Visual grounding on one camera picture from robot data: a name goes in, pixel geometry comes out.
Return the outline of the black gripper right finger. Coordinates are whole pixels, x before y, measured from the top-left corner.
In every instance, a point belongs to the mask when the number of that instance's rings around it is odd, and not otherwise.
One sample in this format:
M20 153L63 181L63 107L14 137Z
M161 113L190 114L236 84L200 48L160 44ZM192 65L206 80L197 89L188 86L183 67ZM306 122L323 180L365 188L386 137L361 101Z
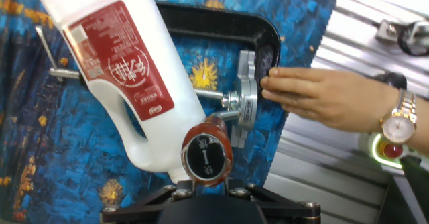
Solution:
M293 201L254 183L227 179L228 197L255 204L268 223L321 223L321 206L315 201Z

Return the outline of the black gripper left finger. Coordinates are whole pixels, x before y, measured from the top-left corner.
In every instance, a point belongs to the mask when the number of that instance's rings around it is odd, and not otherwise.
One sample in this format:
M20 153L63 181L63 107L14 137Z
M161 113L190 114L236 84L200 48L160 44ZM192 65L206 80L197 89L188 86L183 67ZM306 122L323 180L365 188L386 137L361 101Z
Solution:
M100 223L155 223L158 215L171 202L195 195L191 180L169 184L128 207L105 207L100 212Z

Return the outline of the person's left hand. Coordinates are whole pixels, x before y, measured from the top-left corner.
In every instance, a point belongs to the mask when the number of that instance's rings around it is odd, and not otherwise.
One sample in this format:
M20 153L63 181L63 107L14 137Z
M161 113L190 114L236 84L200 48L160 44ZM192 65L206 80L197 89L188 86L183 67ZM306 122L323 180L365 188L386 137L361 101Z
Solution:
M364 76L313 68L272 68L261 80L264 98L333 129L379 132L399 90Z

